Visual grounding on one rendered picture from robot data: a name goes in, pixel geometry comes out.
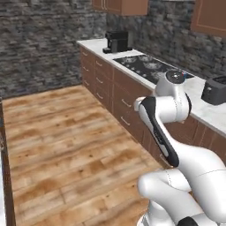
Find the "brown wall cupboard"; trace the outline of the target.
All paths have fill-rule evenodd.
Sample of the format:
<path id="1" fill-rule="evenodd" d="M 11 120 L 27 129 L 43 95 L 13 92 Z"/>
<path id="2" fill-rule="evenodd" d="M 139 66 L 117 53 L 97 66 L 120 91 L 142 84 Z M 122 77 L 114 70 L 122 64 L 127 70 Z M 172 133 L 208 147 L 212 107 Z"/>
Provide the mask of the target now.
<path id="1" fill-rule="evenodd" d="M 92 0 L 95 10 L 122 16 L 147 15 L 148 0 Z"/>
<path id="2" fill-rule="evenodd" d="M 226 37 L 226 0 L 196 0 L 191 30 Z"/>

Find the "wide brown panel under hob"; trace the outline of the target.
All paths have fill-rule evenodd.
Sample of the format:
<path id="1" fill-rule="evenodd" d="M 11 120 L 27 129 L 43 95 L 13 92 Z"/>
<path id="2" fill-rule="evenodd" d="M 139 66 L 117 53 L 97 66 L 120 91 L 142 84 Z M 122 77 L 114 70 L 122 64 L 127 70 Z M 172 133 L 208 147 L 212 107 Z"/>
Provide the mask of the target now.
<path id="1" fill-rule="evenodd" d="M 138 81 L 117 68 L 114 69 L 114 81 L 134 98 L 148 96 L 152 93 L 150 89 L 147 89 Z"/>

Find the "black toaster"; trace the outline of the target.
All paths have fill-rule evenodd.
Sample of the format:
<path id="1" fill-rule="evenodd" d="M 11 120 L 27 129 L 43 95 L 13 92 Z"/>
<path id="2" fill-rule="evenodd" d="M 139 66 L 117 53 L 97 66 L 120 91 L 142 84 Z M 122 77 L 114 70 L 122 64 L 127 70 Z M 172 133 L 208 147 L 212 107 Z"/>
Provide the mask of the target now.
<path id="1" fill-rule="evenodd" d="M 217 76 L 205 82 L 201 99 L 212 105 L 226 102 L 226 76 Z"/>

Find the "brown cupboard door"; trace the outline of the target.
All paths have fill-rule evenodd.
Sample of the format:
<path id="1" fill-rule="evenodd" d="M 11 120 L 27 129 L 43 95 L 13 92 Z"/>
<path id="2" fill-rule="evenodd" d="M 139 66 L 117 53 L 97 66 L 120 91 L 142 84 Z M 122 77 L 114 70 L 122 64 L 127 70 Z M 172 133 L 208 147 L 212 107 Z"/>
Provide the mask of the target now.
<path id="1" fill-rule="evenodd" d="M 143 131 L 142 146 L 158 161 L 164 169 L 168 169 L 169 166 L 161 158 L 161 151 L 156 145 L 154 138 L 150 131 L 145 127 Z"/>
<path id="2" fill-rule="evenodd" d="M 218 132 L 193 117 L 188 117 L 183 123 L 170 123 L 165 126 L 177 141 L 210 149 L 226 164 L 226 138 Z"/>

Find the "black coffee machine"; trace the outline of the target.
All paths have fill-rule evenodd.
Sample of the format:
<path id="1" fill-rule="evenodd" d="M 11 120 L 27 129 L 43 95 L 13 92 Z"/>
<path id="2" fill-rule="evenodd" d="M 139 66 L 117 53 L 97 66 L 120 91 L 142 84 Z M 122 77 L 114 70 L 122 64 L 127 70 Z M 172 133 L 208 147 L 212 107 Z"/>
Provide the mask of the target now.
<path id="1" fill-rule="evenodd" d="M 132 50 L 129 46 L 127 31 L 107 31 L 105 34 L 107 47 L 102 49 L 104 54 L 118 53 Z"/>

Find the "dark brown counter cabinet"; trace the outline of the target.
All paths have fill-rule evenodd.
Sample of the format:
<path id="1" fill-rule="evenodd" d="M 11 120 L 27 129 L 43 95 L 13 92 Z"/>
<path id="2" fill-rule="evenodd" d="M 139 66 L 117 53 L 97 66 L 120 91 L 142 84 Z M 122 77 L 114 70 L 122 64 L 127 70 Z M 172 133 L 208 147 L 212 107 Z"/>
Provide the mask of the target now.
<path id="1" fill-rule="evenodd" d="M 16 226 L 14 202 L 11 188 L 11 172 L 4 127 L 3 101 L 0 97 L 0 163 L 2 163 L 4 210 L 6 226 Z"/>

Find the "black hob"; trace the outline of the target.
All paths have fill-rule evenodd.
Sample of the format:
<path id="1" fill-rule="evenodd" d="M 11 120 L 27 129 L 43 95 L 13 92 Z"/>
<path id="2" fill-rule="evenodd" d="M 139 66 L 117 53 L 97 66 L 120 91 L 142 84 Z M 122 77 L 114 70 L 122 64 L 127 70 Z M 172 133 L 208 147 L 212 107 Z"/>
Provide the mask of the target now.
<path id="1" fill-rule="evenodd" d="M 114 58 L 114 61 L 154 84 L 157 84 L 159 78 L 168 70 L 176 70 L 176 67 L 148 55 L 125 56 Z"/>

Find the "wide brown drawer front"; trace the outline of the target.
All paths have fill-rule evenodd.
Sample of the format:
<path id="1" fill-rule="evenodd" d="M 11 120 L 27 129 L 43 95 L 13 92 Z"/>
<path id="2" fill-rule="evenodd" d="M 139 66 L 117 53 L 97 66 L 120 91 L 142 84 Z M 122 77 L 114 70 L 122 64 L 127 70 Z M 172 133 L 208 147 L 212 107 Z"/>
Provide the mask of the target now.
<path id="1" fill-rule="evenodd" d="M 142 142 L 144 127 L 138 114 L 133 109 L 128 109 L 123 104 L 114 103 L 113 113 L 119 123 L 139 142 Z M 123 117 L 131 125 L 126 125 L 120 117 Z"/>
<path id="2" fill-rule="evenodd" d="M 130 108 L 128 108 L 126 105 L 124 105 L 125 107 L 127 107 L 128 109 L 133 109 L 133 104 L 135 102 L 135 100 L 137 98 L 134 98 L 133 96 L 131 96 L 127 91 L 125 91 L 123 88 L 114 85 L 114 95 L 113 95 L 113 106 L 114 103 L 120 103 L 123 104 L 121 99 L 124 99 L 127 103 L 131 104 L 132 106 Z"/>

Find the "narrow brown drawer front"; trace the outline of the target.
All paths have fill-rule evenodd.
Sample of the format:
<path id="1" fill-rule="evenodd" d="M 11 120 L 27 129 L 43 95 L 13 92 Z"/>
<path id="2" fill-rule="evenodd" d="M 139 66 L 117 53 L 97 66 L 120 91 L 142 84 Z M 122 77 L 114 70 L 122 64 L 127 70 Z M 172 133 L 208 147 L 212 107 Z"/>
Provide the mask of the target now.
<path id="1" fill-rule="evenodd" d="M 86 67 L 89 72 L 85 71 L 83 69 L 83 67 Z M 81 70 L 82 70 L 82 76 L 89 76 L 91 77 L 92 79 L 94 79 L 94 67 L 87 61 L 82 61 L 81 62 Z"/>
<path id="2" fill-rule="evenodd" d="M 89 76 L 84 76 L 82 78 L 82 82 L 83 82 L 83 86 L 86 87 L 90 91 L 91 94 L 94 94 L 94 80 Z"/>
<path id="3" fill-rule="evenodd" d="M 80 58 L 81 58 L 81 62 L 82 62 L 82 61 L 87 61 L 87 62 L 89 62 L 91 65 L 94 64 L 94 55 L 93 55 L 93 53 L 92 53 L 90 50 L 85 49 L 84 47 L 81 47 L 81 48 L 80 48 Z"/>

